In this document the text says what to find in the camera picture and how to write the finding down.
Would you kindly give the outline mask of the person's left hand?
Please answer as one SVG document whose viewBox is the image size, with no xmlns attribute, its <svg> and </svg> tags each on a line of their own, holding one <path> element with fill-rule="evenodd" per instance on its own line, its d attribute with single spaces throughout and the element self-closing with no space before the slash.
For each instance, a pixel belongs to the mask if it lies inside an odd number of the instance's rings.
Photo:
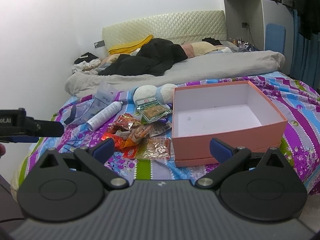
<svg viewBox="0 0 320 240">
<path fill-rule="evenodd" d="M 0 158 L 5 155 L 6 153 L 6 148 L 3 144 L 0 144 Z"/>
</svg>

